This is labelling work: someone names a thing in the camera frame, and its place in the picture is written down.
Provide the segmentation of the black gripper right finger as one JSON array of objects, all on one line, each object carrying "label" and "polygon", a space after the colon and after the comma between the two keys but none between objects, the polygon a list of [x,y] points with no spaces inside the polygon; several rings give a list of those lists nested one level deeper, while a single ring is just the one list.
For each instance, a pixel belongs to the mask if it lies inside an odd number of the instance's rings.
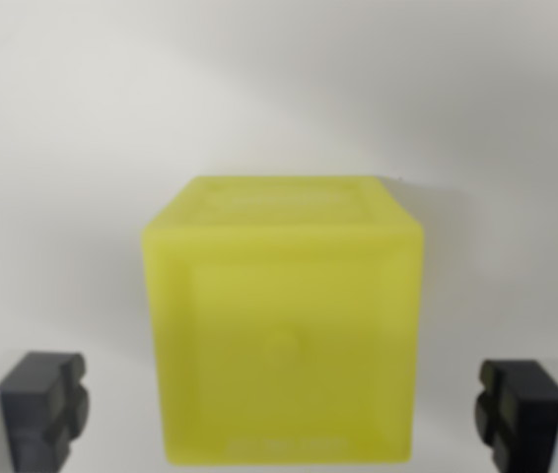
[{"label": "black gripper right finger", "polygon": [[558,360],[489,359],[474,405],[499,472],[558,472]]}]

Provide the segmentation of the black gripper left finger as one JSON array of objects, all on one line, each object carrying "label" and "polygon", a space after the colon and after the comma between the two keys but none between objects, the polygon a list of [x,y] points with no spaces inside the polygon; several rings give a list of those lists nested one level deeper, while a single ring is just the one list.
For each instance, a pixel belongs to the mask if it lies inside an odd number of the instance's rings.
[{"label": "black gripper left finger", "polygon": [[0,472],[59,472],[85,430],[87,363],[77,352],[0,355]]}]

